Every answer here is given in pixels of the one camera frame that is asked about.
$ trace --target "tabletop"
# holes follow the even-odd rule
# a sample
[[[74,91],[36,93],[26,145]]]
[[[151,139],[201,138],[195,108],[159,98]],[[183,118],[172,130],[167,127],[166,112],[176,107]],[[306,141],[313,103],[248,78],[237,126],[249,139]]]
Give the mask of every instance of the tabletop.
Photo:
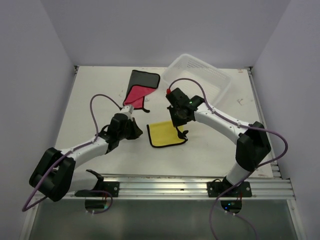
[[[126,97],[132,70],[163,73],[165,67],[80,66],[64,114],[56,142],[57,149],[66,149],[86,142],[95,134],[89,102],[95,94],[105,94],[119,105]],[[232,76],[231,86],[215,106],[239,120],[259,121],[250,78],[246,69],[222,69]],[[96,157],[78,167],[76,172],[92,169],[100,174],[166,175],[166,176],[225,176],[235,163],[236,146],[216,130],[189,122],[188,142],[182,145],[153,148],[149,143],[147,124],[169,121],[169,102],[165,94],[167,85],[160,80],[158,89],[148,95],[144,107],[150,110],[134,110],[133,117],[143,131],[136,140],[122,140],[112,152]],[[110,123],[119,110],[108,99],[97,97],[93,111],[99,129]],[[270,164],[251,177],[273,178]]]

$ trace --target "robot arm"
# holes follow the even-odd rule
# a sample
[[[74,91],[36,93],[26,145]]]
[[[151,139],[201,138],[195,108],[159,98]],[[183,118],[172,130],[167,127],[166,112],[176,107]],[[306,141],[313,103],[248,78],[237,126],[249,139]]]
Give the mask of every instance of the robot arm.
[[[265,132],[241,127],[264,128],[260,122],[256,121],[253,124],[249,124],[248,122],[239,121],[210,105],[213,109],[212,112],[211,109],[208,109],[202,97],[194,96],[189,99],[179,88],[167,92],[166,98],[170,102],[168,109],[174,127],[185,125],[190,121],[203,123],[225,135],[236,145],[236,163],[223,179],[223,187],[220,191],[235,185],[244,176],[253,172],[271,151]],[[231,124],[218,115],[232,120],[237,125]]]
[[[42,194],[56,202],[68,192],[103,190],[103,177],[101,175],[92,170],[74,174],[74,170],[93,158],[111,152],[118,147],[121,140],[134,140],[143,133],[131,116],[133,110],[132,105],[122,108],[119,113],[113,116],[110,125],[103,127],[98,136],[93,137],[86,143],[62,150],[53,147],[46,150],[31,175],[29,184],[35,188],[48,169],[58,159],[66,155],[44,178],[39,187]]]

